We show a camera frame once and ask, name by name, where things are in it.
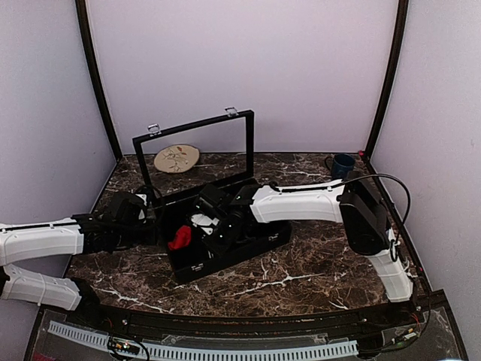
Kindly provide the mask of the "red white sock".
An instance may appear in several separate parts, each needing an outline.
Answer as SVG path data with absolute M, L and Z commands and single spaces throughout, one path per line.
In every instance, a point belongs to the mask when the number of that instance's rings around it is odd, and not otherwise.
M 168 242 L 168 249 L 170 251 L 181 250 L 188 247 L 192 240 L 192 229 L 190 226 L 181 226 L 172 241 Z

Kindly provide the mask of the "black glass-lid display case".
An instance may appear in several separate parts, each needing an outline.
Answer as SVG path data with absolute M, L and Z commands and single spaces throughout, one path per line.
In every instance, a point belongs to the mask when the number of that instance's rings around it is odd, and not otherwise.
M 234 111 L 149 132 L 132 140 L 144 183 L 150 186 L 153 182 L 147 169 L 144 143 L 236 119 L 245 121 L 246 168 L 243 172 L 153 199 L 154 205 L 166 203 L 156 211 L 162 216 L 163 243 L 177 238 L 189 240 L 188 245 L 168 250 L 174 276 L 181 284 L 252 259 L 290 240 L 290 222 L 257 223 L 248 207 L 248 196 L 260 187 L 253 177 L 255 114 L 251 110 Z

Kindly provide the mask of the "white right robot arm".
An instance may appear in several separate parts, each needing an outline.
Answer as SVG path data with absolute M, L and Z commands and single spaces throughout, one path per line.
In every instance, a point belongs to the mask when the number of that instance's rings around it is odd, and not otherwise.
M 398 237 L 386 206 L 367 177 L 355 171 L 345 180 L 323 184 L 249 184 L 234 195 L 208 184 L 198 194 L 187 220 L 216 256 L 251 238 L 262 224 L 290 220 L 341 223 L 350 249 L 371 262 L 392 302 L 384 308 L 383 319 L 390 326 L 400 326 L 413 313 L 409 300 L 413 279 L 398 251 Z

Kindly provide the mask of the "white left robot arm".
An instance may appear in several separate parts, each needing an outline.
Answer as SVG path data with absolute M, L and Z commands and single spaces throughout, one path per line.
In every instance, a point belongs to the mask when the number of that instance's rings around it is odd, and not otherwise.
M 56 278 L 17 266 L 46 256 L 94 254 L 134 247 L 155 232 L 147 193 L 118 192 L 102 217 L 75 214 L 50 223 L 1 225 L 1 298 L 50 305 L 77 316 L 90 328 L 106 321 L 95 291 L 79 278 Z

